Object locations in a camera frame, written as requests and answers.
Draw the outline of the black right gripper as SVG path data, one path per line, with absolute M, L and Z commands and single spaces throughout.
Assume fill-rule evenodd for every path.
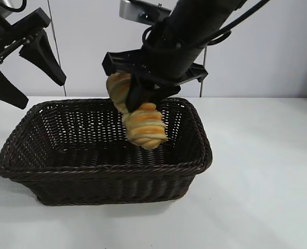
M 130 82 L 126 99 L 128 112 L 132 113 L 145 103 L 159 104 L 162 100 L 178 94 L 181 85 L 204 80 L 208 72 L 201 64 L 194 63 L 194 51 L 161 53 L 140 48 L 123 52 L 107 52 L 102 66 L 108 76 L 106 88 L 109 93 L 117 84 Z

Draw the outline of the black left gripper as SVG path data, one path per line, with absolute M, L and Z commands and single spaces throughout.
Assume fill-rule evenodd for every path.
M 38 8 L 18 22 L 10 24 L 0 14 L 0 60 L 6 58 L 16 48 L 23 45 L 31 36 L 34 39 L 19 51 L 19 56 L 34 64 L 50 77 L 57 85 L 63 86 L 66 75 L 57 62 L 44 28 L 51 20 Z M 25 109 L 28 98 L 16 88 L 0 71 L 0 101 Z

